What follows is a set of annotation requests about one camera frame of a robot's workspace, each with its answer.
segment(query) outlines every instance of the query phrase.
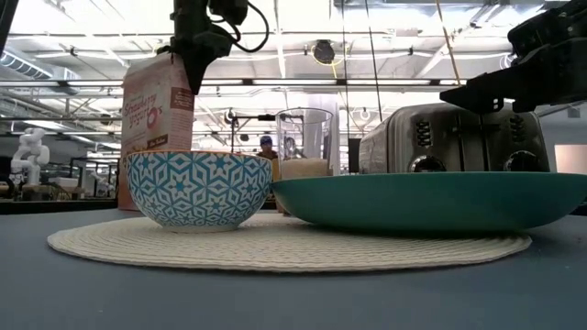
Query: bowl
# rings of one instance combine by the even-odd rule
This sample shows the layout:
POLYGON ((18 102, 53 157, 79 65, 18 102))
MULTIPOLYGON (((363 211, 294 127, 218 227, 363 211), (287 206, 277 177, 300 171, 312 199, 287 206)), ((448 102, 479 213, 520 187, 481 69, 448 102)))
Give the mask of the bowl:
POLYGON ((552 223, 587 196, 587 175, 366 174, 277 181, 277 201, 310 223, 374 232, 494 232, 552 223))
POLYGON ((164 229, 210 233, 238 227, 267 198, 271 161, 214 151, 141 151, 127 156, 137 208, 164 229))

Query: round placemat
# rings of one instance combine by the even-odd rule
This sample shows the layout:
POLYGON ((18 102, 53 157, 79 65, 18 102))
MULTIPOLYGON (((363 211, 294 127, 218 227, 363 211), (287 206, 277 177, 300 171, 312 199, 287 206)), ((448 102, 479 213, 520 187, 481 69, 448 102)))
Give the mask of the round placemat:
POLYGON ((496 260, 530 246, 529 236, 414 239, 353 235, 280 214, 256 214, 239 229, 177 234, 146 217, 63 230, 49 245, 119 264, 279 272, 397 270, 496 260))

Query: geometric pattern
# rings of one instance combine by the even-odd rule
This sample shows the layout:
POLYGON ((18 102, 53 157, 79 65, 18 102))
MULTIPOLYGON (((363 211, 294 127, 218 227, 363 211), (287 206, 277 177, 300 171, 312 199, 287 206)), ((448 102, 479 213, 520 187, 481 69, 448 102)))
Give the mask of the geometric pattern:
POLYGON ((127 168, 133 201, 161 226, 237 226, 271 184, 270 160, 222 152, 140 152, 127 168))

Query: stainless steel toaster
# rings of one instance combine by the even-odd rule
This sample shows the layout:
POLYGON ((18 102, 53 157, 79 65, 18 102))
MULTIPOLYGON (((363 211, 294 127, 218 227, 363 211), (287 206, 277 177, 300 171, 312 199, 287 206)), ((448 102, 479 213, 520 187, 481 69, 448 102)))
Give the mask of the stainless steel toaster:
POLYGON ((549 171, 534 113, 476 115, 452 104, 398 109, 361 140, 359 165, 361 173, 549 171))

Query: clear glass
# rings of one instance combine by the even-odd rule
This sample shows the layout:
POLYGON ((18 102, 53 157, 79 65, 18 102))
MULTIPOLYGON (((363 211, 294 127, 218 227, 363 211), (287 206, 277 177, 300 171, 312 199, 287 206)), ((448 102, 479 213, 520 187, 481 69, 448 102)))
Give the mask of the clear glass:
POLYGON ((315 108, 277 114, 282 180, 332 175, 332 118, 328 111, 315 108))

